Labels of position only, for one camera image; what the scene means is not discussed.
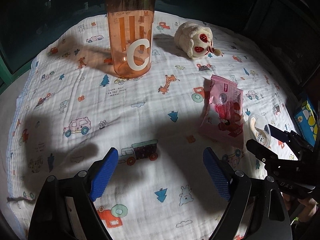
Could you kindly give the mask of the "right hand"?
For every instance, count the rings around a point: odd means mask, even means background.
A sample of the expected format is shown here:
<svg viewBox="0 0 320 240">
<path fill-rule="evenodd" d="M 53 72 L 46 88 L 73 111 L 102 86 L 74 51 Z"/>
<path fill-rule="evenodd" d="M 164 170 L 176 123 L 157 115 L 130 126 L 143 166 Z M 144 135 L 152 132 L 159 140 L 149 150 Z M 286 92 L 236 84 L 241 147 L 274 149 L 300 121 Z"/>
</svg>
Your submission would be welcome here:
<svg viewBox="0 0 320 240">
<path fill-rule="evenodd" d="M 293 204 L 293 197 L 285 193 L 282 193 L 282 196 L 287 211 L 290 211 Z M 304 206 L 302 211 L 297 215 L 299 221 L 302 223 L 310 221 L 317 212 L 317 202 L 313 198 L 297 199 L 297 201 Z"/>
</svg>

